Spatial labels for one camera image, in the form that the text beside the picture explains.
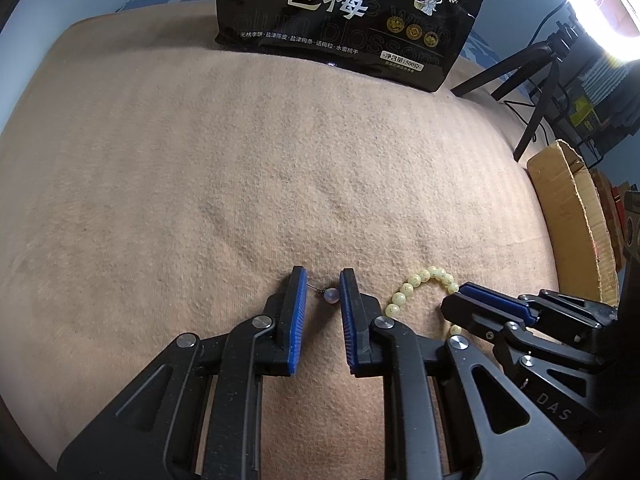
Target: bead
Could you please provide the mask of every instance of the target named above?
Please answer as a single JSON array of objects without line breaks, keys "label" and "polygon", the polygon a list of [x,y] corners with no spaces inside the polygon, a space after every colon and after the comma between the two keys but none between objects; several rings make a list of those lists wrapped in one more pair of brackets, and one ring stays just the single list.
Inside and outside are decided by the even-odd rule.
[{"label": "bead", "polygon": [[411,286],[411,283],[403,283],[400,286],[400,292],[402,292],[406,298],[410,298],[414,294],[414,288]]},{"label": "bead", "polygon": [[418,271],[418,276],[420,276],[420,281],[425,283],[431,278],[431,273],[427,269],[420,269]]},{"label": "bead", "polygon": [[400,314],[400,307],[395,303],[389,303],[385,309],[385,316],[387,317],[397,317]]},{"label": "bead", "polygon": [[412,274],[406,279],[406,282],[409,283],[413,288],[419,286],[422,283],[422,278],[418,274]]},{"label": "bead", "polygon": [[395,303],[397,306],[403,306],[406,303],[406,296],[402,292],[396,292],[391,297],[391,302]]},{"label": "bead", "polygon": [[329,304],[335,304],[340,301],[340,292],[338,292],[337,288],[328,288],[322,293],[322,297]]}]

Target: gold medal emblem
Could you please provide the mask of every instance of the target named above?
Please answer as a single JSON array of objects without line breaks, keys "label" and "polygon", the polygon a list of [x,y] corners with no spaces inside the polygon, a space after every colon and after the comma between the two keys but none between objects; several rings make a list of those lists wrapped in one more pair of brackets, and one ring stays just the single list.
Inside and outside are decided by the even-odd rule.
[{"label": "gold medal emblem", "polygon": [[399,16],[392,16],[388,20],[386,20],[386,28],[388,28],[391,32],[402,32],[404,29],[404,20]]},{"label": "gold medal emblem", "polygon": [[439,41],[440,38],[435,32],[427,32],[424,35],[424,44],[429,48],[433,48],[434,46],[436,46]]},{"label": "gold medal emblem", "polygon": [[414,23],[406,28],[406,36],[410,40],[419,40],[422,37],[422,27]]}]

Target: white wall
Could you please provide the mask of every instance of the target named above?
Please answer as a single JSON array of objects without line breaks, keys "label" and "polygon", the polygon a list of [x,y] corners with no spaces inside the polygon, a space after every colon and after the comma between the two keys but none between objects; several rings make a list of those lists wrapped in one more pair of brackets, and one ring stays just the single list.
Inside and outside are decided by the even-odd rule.
[{"label": "white wall", "polygon": [[20,0],[0,32],[0,132],[40,61],[79,20],[114,12],[129,0]]},{"label": "white wall", "polygon": [[[474,30],[501,59],[525,48],[540,21],[562,0],[484,0]],[[539,38],[545,40],[557,30],[556,20],[564,21],[566,10],[549,19]]]}]

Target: lamp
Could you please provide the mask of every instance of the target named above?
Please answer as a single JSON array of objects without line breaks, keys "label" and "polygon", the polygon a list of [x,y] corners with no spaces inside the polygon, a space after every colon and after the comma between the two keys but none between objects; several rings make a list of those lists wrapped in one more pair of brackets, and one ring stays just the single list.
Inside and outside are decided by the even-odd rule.
[{"label": "lamp", "polygon": [[[640,0],[620,0],[640,30]],[[596,0],[569,0],[584,31],[605,51],[621,61],[640,59],[640,36],[629,37],[613,29]]]}]

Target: beige blanket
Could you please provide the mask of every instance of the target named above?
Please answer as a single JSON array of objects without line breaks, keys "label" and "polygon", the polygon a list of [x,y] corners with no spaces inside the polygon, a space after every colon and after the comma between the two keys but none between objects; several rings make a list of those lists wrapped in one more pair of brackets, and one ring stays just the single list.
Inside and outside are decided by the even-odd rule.
[{"label": "beige blanket", "polygon": [[[557,286],[511,156],[523,125],[484,89],[448,90],[479,67],[459,59],[427,94],[224,52],[214,13],[74,25],[0,137],[0,394],[52,464],[177,334],[228,332],[295,264],[318,287],[354,267],[383,303],[430,264]],[[422,286],[401,320],[440,337],[443,296]],[[350,376],[339,310],[310,294],[298,376],[266,380],[264,478],[382,478],[380,386]]]}]

